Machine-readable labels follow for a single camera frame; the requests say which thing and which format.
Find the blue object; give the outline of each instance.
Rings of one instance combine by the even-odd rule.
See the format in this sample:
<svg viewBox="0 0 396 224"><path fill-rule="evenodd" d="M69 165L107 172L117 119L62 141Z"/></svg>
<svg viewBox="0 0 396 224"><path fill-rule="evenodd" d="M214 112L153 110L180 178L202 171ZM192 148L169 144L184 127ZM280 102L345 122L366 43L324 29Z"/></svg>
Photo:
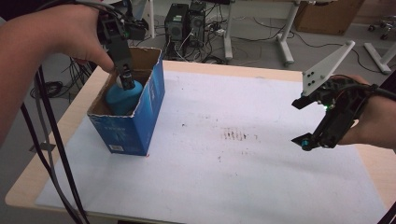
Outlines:
<svg viewBox="0 0 396 224"><path fill-rule="evenodd" d="M106 102L115 116L125 116L134 111L139 102L143 87L134 80L134 88L125 91L117 83L110 87L106 93Z"/></svg>
<svg viewBox="0 0 396 224"><path fill-rule="evenodd" d="M99 91L87 114L111 153L147 156L165 96L163 59L160 49L130 48L130 51L136 59L143 59L133 63L134 69L147 71L140 74L147 81L142 83L144 88L134 115L108 115L104 110L107 91ZM106 82L103 88L109 90L112 85Z"/></svg>
<svg viewBox="0 0 396 224"><path fill-rule="evenodd" d="M301 146L302 146L302 147L305 147L305 146L308 146L308 145L309 145L308 140L303 140L303 141L301 142Z"/></svg>

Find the blue box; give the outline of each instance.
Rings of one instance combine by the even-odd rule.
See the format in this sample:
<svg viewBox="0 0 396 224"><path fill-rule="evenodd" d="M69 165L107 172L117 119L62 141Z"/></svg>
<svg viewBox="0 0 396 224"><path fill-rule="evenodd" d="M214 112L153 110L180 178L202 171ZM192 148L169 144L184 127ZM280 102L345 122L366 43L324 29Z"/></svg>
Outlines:
<svg viewBox="0 0 396 224"><path fill-rule="evenodd" d="M112 116L106 105L106 91L116 81L116 74L88 109L88 117L112 153L147 156L155 123L160 113L165 86L160 49L130 48L133 77L143 85L139 103L131 116Z"/></svg>

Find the gray floor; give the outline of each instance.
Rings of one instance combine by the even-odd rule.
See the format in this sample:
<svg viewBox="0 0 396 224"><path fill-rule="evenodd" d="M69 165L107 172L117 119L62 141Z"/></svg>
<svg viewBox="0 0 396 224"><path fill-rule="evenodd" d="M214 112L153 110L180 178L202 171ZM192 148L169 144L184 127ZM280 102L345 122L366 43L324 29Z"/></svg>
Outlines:
<svg viewBox="0 0 396 224"><path fill-rule="evenodd" d="M158 17L160 24L163 24L163 18ZM281 26L282 20L257 19L262 24ZM244 38L265 38L273 35L277 29L269 29L260 26L252 18L237 18L234 20L232 36ZM158 34L163 34L163 29L157 29ZM369 69L377 71L377 68L370 58L363 43L371 42L374 44L380 54L383 54L396 41L395 34L392 34L388 40L380 40L381 32L379 30L374 33L367 31L367 25L353 24L345 35L314 35L307 33L298 33L309 44L319 46L324 44L343 44L347 40L356 42L356 50L360 55L361 63ZM158 36L156 39L148 40L139 44L139 46L155 47L162 49L165 40L164 35ZM274 39L269 41L242 41L233 38L233 59L229 61L230 65L272 68L280 70L304 71L329 53L337 49L335 46L323 48L310 48L302 40L295 35L288 39L291 53L295 59L295 64L285 67L282 62L282 53L278 44ZM222 38L218 37L213 40L214 55L223 58ZM63 55L53 55L44 62L45 76L47 80L61 80L67 83L69 77L61 72L68 66L68 58ZM392 59L389 65L396 64L396 59ZM358 64L357 55L353 52L349 53L346 59L336 70L337 74L354 74L365 77L370 82L381 84L387 76L377 72L371 72L362 68ZM32 116L35 114L34 101L30 96L25 100L28 110ZM52 99L52 107L55 117L59 119L69 106L67 99ZM39 134L39 140L43 140L43 134ZM27 210L10 207L5 204L4 198L8 190L12 187L18 176L21 174L27 163L33 158L35 153L30 152L32 146L30 134L26 128L21 113L16 118L12 129L9 131L6 142L0 149L0 223L71 223L72 219L65 213L44 212L38 210ZM90 218L92 223L116 223L115 220L103 218Z"/></svg>

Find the human hand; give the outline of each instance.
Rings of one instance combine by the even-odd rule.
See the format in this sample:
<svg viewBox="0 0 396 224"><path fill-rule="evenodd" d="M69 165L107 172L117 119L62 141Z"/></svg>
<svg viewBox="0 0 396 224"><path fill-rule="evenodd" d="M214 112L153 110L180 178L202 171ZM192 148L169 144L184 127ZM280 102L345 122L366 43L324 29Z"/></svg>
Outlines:
<svg viewBox="0 0 396 224"><path fill-rule="evenodd" d="M94 62L107 72L114 70L114 63L99 43L96 26L98 10L81 5L63 5L40 12L41 20L51 21L46 25L53 33L52 52L66 54L78 63Z"/></svg>
<svg viewBox="0 0 396 224"><path fill-rule="evenodd" d="M362 77L351 76L368 84ZM372 96L363 108L359 122L348 130L339 145L368 144L376 147L396 148L396 102Z"/></svg>

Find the white paper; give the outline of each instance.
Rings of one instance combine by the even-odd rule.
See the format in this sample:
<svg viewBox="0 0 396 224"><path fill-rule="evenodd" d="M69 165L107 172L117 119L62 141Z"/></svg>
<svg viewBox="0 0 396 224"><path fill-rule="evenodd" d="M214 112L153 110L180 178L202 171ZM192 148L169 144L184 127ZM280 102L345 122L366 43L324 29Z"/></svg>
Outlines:
<svg viewBox="0 0 396 224"><path fill-rule="evenodd" d="M111 154L88 118L66 146L89 213L181 223L376 223L385 213L354 147L301 150L320 105L301 83L165 72L148 157ZM61 164L57 174L70 190ZM49 181L37 204L62 207Z"/></svg>

